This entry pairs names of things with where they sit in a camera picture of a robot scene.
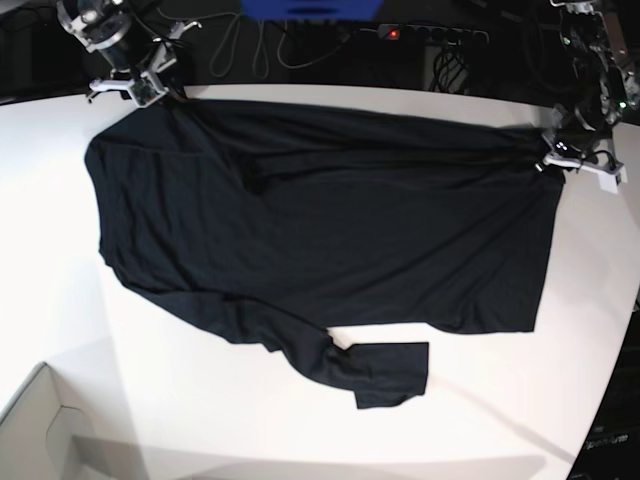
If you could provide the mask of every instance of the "cable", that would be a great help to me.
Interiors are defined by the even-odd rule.
[[[544,77],[542,76],[542,71],[544,70],[545,66],[546,66],[546,51],[545,51],[545,46],[544,46],[544,36],[542,34],[542,29],[540,27],[540,24],[538,22],[538,15],[537,15],[537,10],[538,10],[538,6],[539,3],[541,3],[541,0],[530,0],[530,5],[529,5],[529,10],[527,11],[527,14],[524,18],[524,21],[522,22],[522,27],[521,27],[521,41],[522,41],[522,50],[523,50],[523,54],[524,54],[524,59],[525,62],[527,64],[527,68],[529,69],[529,71],[531,72],[531,74],[533,75],[534,80],[541,86],[543,87],[545,90],[548,90],[549,92],[555,93],[555,94],[566,94],[566,93],[571,93],[573,91],[575,91],[575,86],[558,86],[558,85],[552,85],[551,83],[547,82],[547,80],[544,79]],[[529,30],[528,28],[530,27],[530,24],[532,22],[535,22],[537,29],[538,29],[538,40],[540,41],[540,51],[541,51],[541,59],[540,59],[540,64],[536,65],[533,61],[533,57],[531,55],[531,50],[530,50],[530,43],[529,43]]]
[[[229,23],[227,30],[225,31],[224,36],[222,37],[222,41],[220,42],[218,47],[215,49],[215,51],[213,52],[213,55],[211,55],[211,59],[209,60],[209,73],[211,73],[213,77],[224,78],[229,74],[229,72],[231,72],[231,69],[233,68],[233,64],[235,62],[236,47],[238,46],[238,38],[240,37],[241,21],[243,18],[247,17],[245,14],[236,13],[236,12],[222,12],[222,13],[213,13],[209,15],[200,15],[195,17],[174,17],[164,13],[160,9],[160,7],[158,7],[156,11],[161,17],[166,18],[167,20],[174,20],[174,21],[197,20],[202,22],[205,20],[217,20],[225,17],[232,17],[231,22]],[[264,25],[265,25],[265,22],[263,20],[258,21],[258,44],[256,45],[256,50],[253,55],[253,61],[251,64],[253,75],[260,80],[266,80],[269,77],[269,73],[270,73],[269,57],[267,54],[267,47],[266,47],[265,38],[264,38],[265,37]],[[222,67],[222,69],[218,70],[216,68],[216,64],[219,62],[220,57],[225,51],[225,49],[228,48],[229,42],[231,42],[229,47],[231,49],[231,52],[229,54],[229,60],[226,63],[226,65]],[[262,72],[259,71],[259,64],[260,64],[261,57],[262,57],[262,63],[264,64],[264,71]]]
[[[457,65],[452,69],[451,67],[453,63],[456,63]],[[453,84],[463,72],[468,70],[469,66],[455,49],[448,45],[443,46],[442,50],[436,55],[433,61],[433,79],[429,85],[429,91],[451,93],[451,87],[453,87]],[[456,90],[456,93],[461,93],[463,91],[464,89],[460,90],[459,88]]]
[[[617,163],[616,157],[614,157],[613,154],[610,151],[608,151],[608,150],[598,150],[596,152],[590,153],[589,155],[585,156],[582,159],[580,168],[582,168],[582,164],[584,164],[584,162],[589,161],[589,159],[591,159],[591,158],[597,159],[598,155],[606,155],[607,159],[609,160],[609,165],[614,165],[615,166],[616,163]]]
[[[129,5],[129,10],[131,11],[131,14],[133,15],[133,17],[138,21],[138,23],[142,25],[142,28],[144,28],[147,32],[149,32],[154,37],[159,38],[165,47],[169,48],[170,46],[175,46],[180,48],[187,48],[189,46],[183,40],[169,38],[166,35],[163,35],[162,33],[158,32],[155,28],[153,28],[147,22],[142,20],[142,18],[140,17],[140,15],[138,15],[138,12],[136,11],[135,8],[133,8],[132,5]]]
[[[283,26],[281,26],[278,22],[274,22],[273,20],[269,20],[269,24],[273,25],[274,27],[276,27],[278,30],[280,30],[282,33],[284,33],[287,37],[289,37],[293,43],[295,43],[296,45],[300,45],[298,43],[298,38],[296,38],[295,35],[292,35],[291,32],[289,32],[289,30],[287,30],[286,28],[284,28]]]
[[[288,27],[287,21],[284,21],[284,30],[286,31]],[[315,58],[313,60],[310,60],[308,62],[305,63],[301,63],[299,65],[289,65],[288,63],[286,63],[283,59],[282,59],[282,46],[284,45],[284,40],[287,37],[286,33],[282,34],[282,37],[280,38],[280,42],[278,43],[278,50],[276,52],[276,56],[278,57],[278,62],[280,63],[280,65],[282,65],[284,68],[288,69],[288,70],[300,70],[303,68],[308,68],[311,67],[312,65],[316,65],[324,60],[326,60],[327,58],[335,55],[336,53],[338,53],[342,47],[344,47],[352,38],[353,38],[353,33],[350,33],[349,36],[347,37],[346,40],[344,40],[342,43],[340,43],[340,45],[338,45],[336,48],[334,48],[333,50],[325,53],[324,55],[319,56],[318,58]]]

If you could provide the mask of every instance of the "sleeve cuff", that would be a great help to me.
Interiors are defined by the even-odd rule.
[[[395,407],[424,395],[429,374],[428,343],[354,345],[349,353],[371,378],[369,388],[355,391],[358,409]]]

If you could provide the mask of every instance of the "metal bracket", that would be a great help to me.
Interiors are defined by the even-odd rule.
[[[555,165],[557,167],[595,173],[598,176],[600,188],[609,193],[617,194],[620,183],[629,183],[627,168],[620,162],[617,162],[615,168],[611,169],[608,165],[595,165],[577,158],[564,158],[555,152],[551,152],[542,160],[542,163],[545,166]]]
[[[178,22],[171,28],[168,38],[177,40],[193,27],[202,28],[202,25],[200,22],[190,22],[188,24]],[[162,83],[158,74],[174,65],[177,59],[175,53],[166,47],[162,39],[156,39],[155,41],[158,43],[156,52],[148,67],[140,73],[139,79],[94,80],[89,84],[91,93],[87,95],[87,101],[91,103],[95,97],[103,92],[119,91],[127,92],[138,108],[146,108],[167,95],[169,88]]]
[[[551,0],[551,5],[554,7],[566,7],[569,13],[593,14],[600,6],[600,2],[599,0]]]

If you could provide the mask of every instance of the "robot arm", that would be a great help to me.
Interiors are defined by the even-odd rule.
[[[168,94],[180,96],[165,74],[177,63],[172,42],[190,28],[200,27],[198,22],[178,22],[164,37],[143,24],[125,0],[59,0],[56,9],[63,28],[111,65],[109,79],[89,85],[89,101],[115,90],[126,92],[145,108]]]
[[[613,128],[626,111],[640,107],[634,61],[611,2],[551,0],[551,4],[563,9],[561,41],[585,87],[572,108],[556,107],[554,124],[543,135],[551,152],[539,168],[556,165],[595,173],[604,190],[616,193],[627,175],[615,156]],[[603,141],[607,149],[599,149]]]

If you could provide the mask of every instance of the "shirt sleeve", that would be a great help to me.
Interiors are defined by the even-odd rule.
[[[362,344],[343,350],[326,330],[256,299],[209,292],[157,293],[123,283],[230,343],[261,343],[270,352],[282,351],[310,380],[355,392],[358,408],[395,406],[425,392],[427,343]]]
[[[131,130],[132,124],[144,128]],[[492,128],[403,115],[267,102],[197,100],[138,109],[100,135],[112,145],[234,158],[343,150],[530,152],[548,148],[535,128]]]

